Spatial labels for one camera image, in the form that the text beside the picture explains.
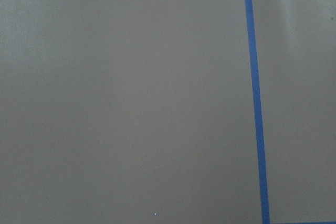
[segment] gray surface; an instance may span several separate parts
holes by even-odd
[[[1,0],[0,29],[0,223],[261,223],[244,0]]]
[[[271,222],[336,221],[335,0],[253,0]]]

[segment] vertical blue line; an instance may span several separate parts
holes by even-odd
[[[255,119],[256,137],[257,137],[261,215],[263,218],[262,224],[270,224],[267,177],[266,177],[264,130],[262,127],[263,117],[261,113],[258,57],[257,57],[256,35],[255,35],[255,30],[254,30],[252,0],[245,0],[245,8],[246,8],[248,44],[249,44],[249,50],[250,50],[254,119]]]

